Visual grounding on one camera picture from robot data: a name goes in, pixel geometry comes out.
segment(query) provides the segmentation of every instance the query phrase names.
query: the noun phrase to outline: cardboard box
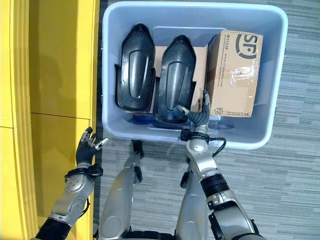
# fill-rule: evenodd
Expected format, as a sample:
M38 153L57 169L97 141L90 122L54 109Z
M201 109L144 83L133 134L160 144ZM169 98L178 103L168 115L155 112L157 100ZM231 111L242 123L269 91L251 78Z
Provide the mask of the cardboard box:
M214 116L251 117L263 36L222 30L208 45L206 89Z

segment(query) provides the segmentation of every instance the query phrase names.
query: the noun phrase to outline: black plastic cover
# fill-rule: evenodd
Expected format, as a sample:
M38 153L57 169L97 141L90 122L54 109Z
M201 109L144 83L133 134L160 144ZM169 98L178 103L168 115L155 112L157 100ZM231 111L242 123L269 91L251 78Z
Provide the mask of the black plastic cover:
M115 66L116 104L127 111L147 111L152 102L156 71L155 44L142 23L133 26L122 43L121 66Z
M183 124L188 117L176 109L190 109L196 82L193 76L196 54L185 35L176 37L165 50L161 62L160 80L155 82L154 118L162 123Z

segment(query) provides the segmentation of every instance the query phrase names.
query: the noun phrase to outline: yellow panel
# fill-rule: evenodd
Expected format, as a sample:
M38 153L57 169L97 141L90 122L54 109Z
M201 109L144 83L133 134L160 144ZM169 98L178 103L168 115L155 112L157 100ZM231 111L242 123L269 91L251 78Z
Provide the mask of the yellow panel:
M14 149L14 130L0 127L1 152L1 239L25 239L19 201Z
M0 1L1 66L0 66L0 126L12 128L10 79L10 1Z
M47 217L64 191L64 175L76 166L76 149L89 120L32 113L31 122L37 213ZM92 237L90 219L88 211L77 221L68 239Z
M30 0L33 113L91 118L96 2Z

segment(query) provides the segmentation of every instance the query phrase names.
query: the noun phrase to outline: plastic bin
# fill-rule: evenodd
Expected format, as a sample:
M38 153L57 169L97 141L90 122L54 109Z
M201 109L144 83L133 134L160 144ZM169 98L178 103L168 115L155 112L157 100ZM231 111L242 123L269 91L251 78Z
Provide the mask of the plastic bin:
M288 31L286 13L275 6L213 2L117 2L103 16L102 122L114 137L180 142L181 126L159 128L153 121L126 113L115 104L115 64L121 44L133 25L148 26L157 46L168 46L185 34L203 47L220 30L263 35L257 92L252 117L210 117L208 134L225 137L227 148L256 149L270 138Z

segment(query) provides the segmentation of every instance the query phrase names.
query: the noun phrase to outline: black cable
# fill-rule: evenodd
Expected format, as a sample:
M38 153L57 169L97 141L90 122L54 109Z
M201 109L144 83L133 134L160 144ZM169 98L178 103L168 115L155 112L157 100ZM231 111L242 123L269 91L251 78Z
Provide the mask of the black cable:
M218 153L222 151L222 149L225 148L227 144L227 140L224 137L210 137L209 141L223 141L222 145L212 154L212 157L214 158Z
M85 209L83 210L83 212L81 213L81 215L79 216L79 218L81 218L89 209L89 205L90 205L90 202L89 202L89 198L86 199L86 207Z

